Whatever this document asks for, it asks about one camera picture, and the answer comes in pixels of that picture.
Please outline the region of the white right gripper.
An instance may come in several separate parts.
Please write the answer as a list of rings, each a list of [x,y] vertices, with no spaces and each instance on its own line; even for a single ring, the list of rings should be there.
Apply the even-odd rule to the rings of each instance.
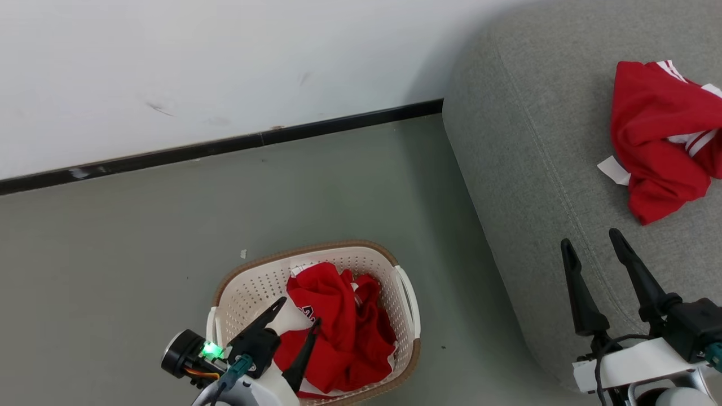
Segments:
[[[639,315],[650,325],[649,334],[662,337],[666,328],[666,316],[672,306],[683,299],[677,293],[666,293],[653,277],[647,266],[634,251],[621,231],[609,229],[609,239],[617,259],[629,274],[637,300]],[[560,244],[568,298],[575,334],[581,337],[607,335],[609,321],[596,306],[581,275],[581,261],[569,239]],[[707,361],[689,363],[673,350],[663,338],[606,354],[601,360],[599,378],[604,390],[628,385],[641,385],[660,379],[668,379],[707,367]]]

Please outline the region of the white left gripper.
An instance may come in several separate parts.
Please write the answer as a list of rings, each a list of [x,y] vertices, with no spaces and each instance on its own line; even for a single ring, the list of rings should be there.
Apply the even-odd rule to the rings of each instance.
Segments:
[[[225,345],[227,372],[217,384],[217,400],[227,406],[300,406],[297,393],[314,352],[322,319],[312,323],[281,297]],[[299,330],[300,347],[290,364],[276,365],[281,335]]]

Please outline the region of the red jersey with black number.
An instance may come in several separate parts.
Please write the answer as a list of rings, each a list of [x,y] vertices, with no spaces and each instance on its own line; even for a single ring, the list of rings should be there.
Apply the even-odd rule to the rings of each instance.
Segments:
[[[397,335],[374,277],[321,262],[293,269],[286,290],[287,302],[269,325],[281,339],[274,355],[281,370],[296,359],[312,324],[322,321],[300,398],[337,398],[394,372]]]

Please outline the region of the red garment with white stripes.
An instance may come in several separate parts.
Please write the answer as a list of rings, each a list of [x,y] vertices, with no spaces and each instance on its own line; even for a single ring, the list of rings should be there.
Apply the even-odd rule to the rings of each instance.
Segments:
[[[671,60],[617,64],[611,106],[616,157],[599,165],[628,188],[646,226],[703,198],[722,180],[722,87],[685,78]]]

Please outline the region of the grey fabric sofa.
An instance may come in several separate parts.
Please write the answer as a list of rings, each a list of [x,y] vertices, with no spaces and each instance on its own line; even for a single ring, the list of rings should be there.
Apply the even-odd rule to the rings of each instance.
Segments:
[[[560,242],[573,243],[610,334],[648,333],[608,231],[619,229],[655,279],[686,302],[722,306],[722,182],[642,226],[626,189],[597,164],[610,139],[620,61],[671,59],[722,87],[722,0],[539,0],[486,23],[455,67],[444,128],[526,344],[576,391],[575,334]]]

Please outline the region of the cream perforated laundry basket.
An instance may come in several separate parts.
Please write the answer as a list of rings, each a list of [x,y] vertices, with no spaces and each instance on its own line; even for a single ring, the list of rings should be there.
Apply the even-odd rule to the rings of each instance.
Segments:
[[[207,316],[206,338],[227,345],[276,299],[294,271],[320,262],[354,274],[370,274],[381,283],[381,305],[399,339],[394,370],[379,383],[343,395],[301,399],[300,406],[353,406],[400,386],[415,372],[422,347],[421,317],[412,282],[389,250],[371,241],[325,242],[256,259],[232,270],[219,285]]]

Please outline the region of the black baseboard strip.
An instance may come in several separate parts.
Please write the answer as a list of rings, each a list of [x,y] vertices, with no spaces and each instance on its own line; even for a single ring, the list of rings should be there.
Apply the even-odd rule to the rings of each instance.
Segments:
[[[0,196],[439,114],[443,99],[0,180]]]

